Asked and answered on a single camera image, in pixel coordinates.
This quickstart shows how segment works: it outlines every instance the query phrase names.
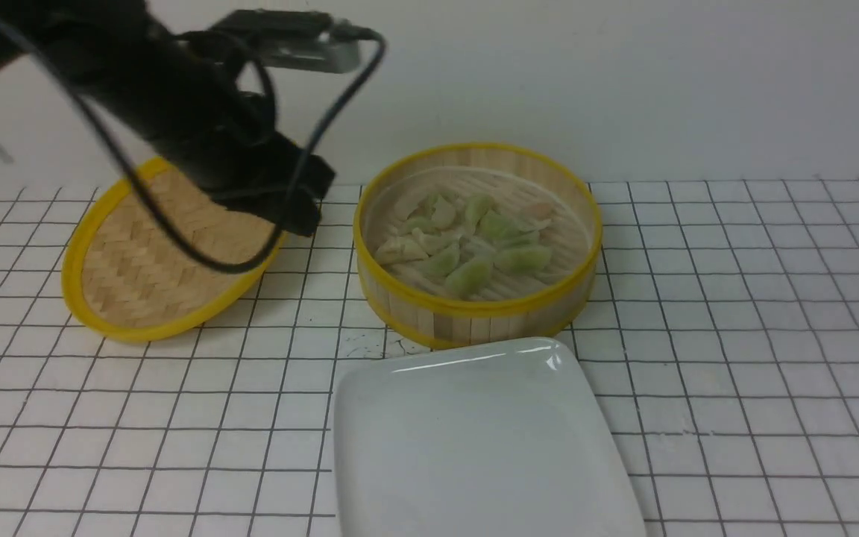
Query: woven bamboo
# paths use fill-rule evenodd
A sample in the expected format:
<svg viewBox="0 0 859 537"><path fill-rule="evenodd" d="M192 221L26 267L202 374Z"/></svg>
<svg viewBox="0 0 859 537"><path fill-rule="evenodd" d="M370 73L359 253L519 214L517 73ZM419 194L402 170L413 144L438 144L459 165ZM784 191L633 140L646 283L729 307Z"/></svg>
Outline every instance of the woven bamboo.
<svg viewBox="0 0 859 537"><path fill-rule="evenodd" d="M467 300L447 298L438 281L407 264L379 266L372 252L398 232L399 205L440 189L462 197L488 193L501 210L555 207L541 244L553 248L542 275L494 278ZM369 184L354 229L362 289L375 313L403 336L434 349L524 336L554 336L585 307L601 247L599 207L562 166L500 144L460 144L396 163Z"/></svg>
<svg viewBox="0 0 859 537"><path fill-rule="evenodd" d="M158 166L156 171L144 179L161 210L184 237L212 258L245 261L272 231L265 220L212 203L176 169ZM227 293L241 288L241 279L248 276L254 277L253 273L214 272L188 259L129 192L98 224L86 246L81 297L103 325L127 332L180 322L202 309L214 310L215 302L226 307L236 298Z"/></svg>

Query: black cable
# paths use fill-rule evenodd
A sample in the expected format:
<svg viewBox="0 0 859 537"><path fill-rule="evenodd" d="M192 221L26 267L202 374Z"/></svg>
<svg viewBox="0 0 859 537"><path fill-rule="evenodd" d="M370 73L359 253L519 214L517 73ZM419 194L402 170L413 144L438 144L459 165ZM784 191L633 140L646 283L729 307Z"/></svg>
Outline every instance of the black cable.
<svg viewBox="0 0 859 537"><path fill-rule="evenodd" d="M190 42L195 37L221 37L223 40L226 40L231 44L237 51L241 52L245 56L245 59L249 64L254 66L254 70L257 71L257 78L260 82L260 92L266 98L274 98L274 85L270 82L270 75L267 75L267 70L263 68L263 65L260 63L259 55L254 51L253 48L248 47L248 44L245 41L241 40L241 38L236 35L226 34L224 31L217 30L194 30L194 31L185 31L184 34L178 34L174 36L175 40L178 41L188 41ZM262 115L257 113L255 115L259 118L262 118ZM252 142L252 144L257 145L260 143L267 142L270 139L270 136L274 133L274 126L267 125L263 123L262 132L260 132L259 139L256 139Z"/></svg>
<svg viewBox="0 0 859 537"><path fill-rule="evenodd" d="M95 131L95 135L98 136L100 142L105 146L110 159L112 159L119 169L122 170L122 174L126 177L130 186L132 186L134 193L139 197L141 204L144 205L152 219L157 223L158 227L161 228L161 231L165 236L167 236L168 239L176 245L177 249L180 249L182 254L190 257L198 264L207 266L207 268L212 269L212 271L224 272L226 274L241 274L243 272L253 271L253 269L258 268L260 264L265 262L267 257L270 255L270 252L272 252L274 247L276 247L277 241L280 240L280 235L283 234L283 226L289 220L289 208L291 207L290 201L293 200L294 193L296 193L297 184L300 180L301 173L303 173L303 168L306 167L307 160L309 160L314 149L320 143L324 133L327 132L330 123L336 119L338 113L347 106L347 103L353 98L356 92L359 91L362 85L364 85L365 82L367 82L373 75L373 72L375 72L379 67L380 62L383 61L383 57L386 54L386 40L384 40L382 35L376 33L376 31L368 30L368 28L349 27L343 28L340 35L334 34L334 37L347 38L347 40L376 41L377 50L374 52L371 61L368 62L364 70L362 70L360 74L350 82L347 89L344 89L344 92L342 92L337 98L337 101L334 101L334 103L330 105L330 108L324 112L324 115L321 117L319 122L317 122L313 132L310 133L307 144L303 147L300 156L297 158L294 170L290 174L289 181L287 181L287 190L283 196L284 208L282 218L280 218L279 224L274 225L274 229L270 233L270 237L267 239L267 242L265 242L260 251L258 251L258 254L248 259L248 261L244 261L242 263L224 263L215 260L207 254L202 254L202 252L198 251L194 245L191 245L190 242L187 242L187 240L184 239L180 234L180 231L177 231L177 229L174 228L174 225L171 224L167 215L165 215L163 211L161 211L160 207L157 206L157 203L154 201L154 197L148 188L144 186L144 183L139 179L139 176L137 176L137 172L134 170L133 164L130 163L128 157L125 156L122 147L119 145L115 137L109 132L108 128L105 127L104 123L99 119L98 115L96 115L95 111L92 110L92 107L85 102L85 99L82 99L81 95L76 94L75 90L72 89L72 83L65 78L65 75L62 75L62 72L58 70L57 65L55 65L47 55L45 55L45 52L42 51L33 40L30 40L23 31L19 30L19 28L15 28L9 22L4 21L1 17L0 34L17 45L17 47L26 52L26 54L37 59L38 64L41 65L49 75L51 75L62 91L65 92L69 99L71 99L72 104L75 105L75 108L78 109L78 112L81 113L86 122L89 123L89 126L92 127L92 131Z"/></svg>

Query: white wall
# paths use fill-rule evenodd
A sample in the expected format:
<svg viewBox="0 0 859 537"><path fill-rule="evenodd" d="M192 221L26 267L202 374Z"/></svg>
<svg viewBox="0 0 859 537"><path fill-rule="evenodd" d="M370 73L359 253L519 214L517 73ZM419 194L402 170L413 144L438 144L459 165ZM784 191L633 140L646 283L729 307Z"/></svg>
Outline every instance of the white wall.
<svg viewBox="0 0 859 537"><path fill-rule="evenodd" d="M321 153L361 183L427 146L501 140L592 180L859 175L852 0L151 0L176 31L235 7L316 9L382 31L385 67ZM303 139L345 76L274 72ZM102 150L28 61L0 74L0 181L106 181ZM127 139L136 160L147 148Z"/></svg>

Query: grid line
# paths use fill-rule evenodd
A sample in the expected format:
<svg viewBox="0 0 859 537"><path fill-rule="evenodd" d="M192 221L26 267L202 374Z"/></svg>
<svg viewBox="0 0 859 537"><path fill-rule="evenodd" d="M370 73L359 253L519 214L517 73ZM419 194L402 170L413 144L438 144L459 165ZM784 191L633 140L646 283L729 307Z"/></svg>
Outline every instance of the grid line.
<svg viewBox="0 0 859 537"><path fill-rule="evenodd" d="M559 339L592 384L649 531L859 535L859 180L593 187L604 281ZM7 532L41 533L46 515L69 536L97 517L133 537L337 528L334 388L350 368L421 351L356 282L361 187L335 188L318 234L287 242L221 316L139 346L92 336L60 302L72 222L99 193L0 191ZM76 502L50 499L57 479L81 490ZM225 526L232 517L239 526Z"/></svg>

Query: dumpling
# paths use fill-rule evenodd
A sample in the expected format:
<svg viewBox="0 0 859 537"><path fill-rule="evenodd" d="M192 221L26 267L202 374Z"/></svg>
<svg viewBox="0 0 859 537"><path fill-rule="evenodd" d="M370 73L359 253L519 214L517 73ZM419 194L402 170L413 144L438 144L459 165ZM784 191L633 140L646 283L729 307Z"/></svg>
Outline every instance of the dumpling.
<svg viewBox="0 0 859 537"><path fill-rule="evenodd" d="M419 271L425 276L443 278L449 276L459 265L459 242L453 242L426 261L420 262Z"/></svg>
<svg viewBox="0 0 859 537"><path fill-rule="evenodd" d="M443 196L439 196L436 203L433 204L432 215L430 215L429 220L438 229L446 229L456 221L456 207Z"/></svg>
<svg viewBox="0 0 859 537"><path fill-rule="evenodd" d="M518 235L510 239L501 239L499 241L496 241L494 247L499 249L527 247L527 245L535 245L538 244L538 242L539 232L530 231L529 233L523 233L522 235Z"/></svg>
<svg viewBox="0 0 859 537"><path fill-rule="evenodd" d="M552 261L552 248L543 245L504 249L494 258L499 271L512 275L535 274L545 269L549 261Z"/></svg>
<svg viewBox="0 0 859 537"><path fill-rule="evenodd" d="M436 209L436 203L440 200L449 201L451 204L456 201L456 194L453 194L447 190L436 190L433 193L428 194L422 201L420 201L420 211L423 211L426 214L432 214L433 210Z"/></svg>
<svg viewBox="0 0 859 537"><path fill-rule="evenodd" d="M489 242L503 241L522 234L512 218L501 215L493 210L488 211L479 220L478 230L479 234Z"/></svg>
<svg viewBox="0 0 859 537"><path fill-rule="evenodd" d="M376 248L373 257L380 265L392 265L405 261L418 261L430 256L413 238L391 237Z"/></svg>
<svg viewBox="0 0 859 537"><path fill-rule="evenodd" d="M432 223L432 220L425 216L415 216L410 218L408 221L403 222L403 228L400 229L401 235L406 235L413 229L419 229L419 231L423 231L424 233L432 233L436 231L436 225Z"/></svg>
<svg viewBox="0 0 859 537"><path fill-rule="evenodd" d="M453 244L454 242L459 242L459 240L463 237L462 230L454 229L453 231L444 232L441 235L433 235L429 233L424 233L422 229L413 229L413 239L416 240L417 244L420 245L420 248L423 248L423 251L426 251L429 255L436 255L442 251L443 248L446 248L448 245Z"/></svg>
<svg viewBox="0 0 859 537"><path fill-rule="evenodd" d="M413 194L405 195L393 204L393 215L400 220L406 220L420 208L420 198Z"/></svg>
<svg viewBox="0 0 859 537"><path fill-rule="evenodd" d="M468 260L446 277L443 287L450 295L466 298L480 292L492 278L492 259L479 256Z"/></svg>
<svg viewBox="0 0 859 537"><path fill-rule="evenodd" d="M476 232L479 220L495 205L495 200L488 194L473 194L466 200L466 210L463 211L463 225L468 234Z"/></svg>

